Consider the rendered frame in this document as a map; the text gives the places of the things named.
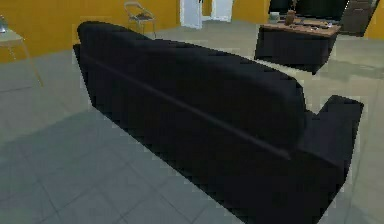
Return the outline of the white room door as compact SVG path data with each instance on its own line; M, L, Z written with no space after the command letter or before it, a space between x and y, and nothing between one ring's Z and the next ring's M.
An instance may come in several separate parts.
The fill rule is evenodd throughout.
M180 24L188 28L202 28L201 0L180 0Z
M230 22L234 0L212 0L211 18L213 20Z

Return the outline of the brown vase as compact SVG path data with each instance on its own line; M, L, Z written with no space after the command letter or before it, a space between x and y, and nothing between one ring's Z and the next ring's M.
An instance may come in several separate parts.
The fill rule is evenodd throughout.
M287 14L286 14L286 17L285 17L285 25L286 26L289 26L289 25L294 23L295 14L296 14L295 10L288 10L287 11Z

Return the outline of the black television set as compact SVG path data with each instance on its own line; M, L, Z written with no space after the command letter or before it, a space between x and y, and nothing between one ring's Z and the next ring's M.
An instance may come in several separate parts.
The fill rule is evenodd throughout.
M269 11L286 15L289 10L295 10L299 17L340 20L348 0L270 0Z

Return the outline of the beige metal chair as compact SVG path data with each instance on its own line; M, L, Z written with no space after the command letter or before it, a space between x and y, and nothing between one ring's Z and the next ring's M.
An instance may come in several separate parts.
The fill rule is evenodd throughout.
M157 37L156 19L153 13L135 0L127 0L123 7L128 16L128 21L136 24L139 33L145 34L145 24L150 22L152 24L153 37Z

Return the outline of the black wood-topped coffee table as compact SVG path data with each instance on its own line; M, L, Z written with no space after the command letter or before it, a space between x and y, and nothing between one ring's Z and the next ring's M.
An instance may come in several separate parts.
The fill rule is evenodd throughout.
M255 60L263 60L311 72L315 75L328 61L341 27L327 22L304 20L259 27Z

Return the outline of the dark brown cupboard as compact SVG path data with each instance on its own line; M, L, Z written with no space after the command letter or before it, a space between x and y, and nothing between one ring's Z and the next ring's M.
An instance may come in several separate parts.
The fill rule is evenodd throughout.
M348 0L340 20L340 33L362 37L380 0Z

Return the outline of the black sofa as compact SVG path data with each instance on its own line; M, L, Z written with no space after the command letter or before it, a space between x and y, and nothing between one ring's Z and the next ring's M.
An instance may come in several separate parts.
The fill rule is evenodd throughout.
M102 21L77 35L92 105L244 224L326 224L361 102L312 112L295 78L238 55Z

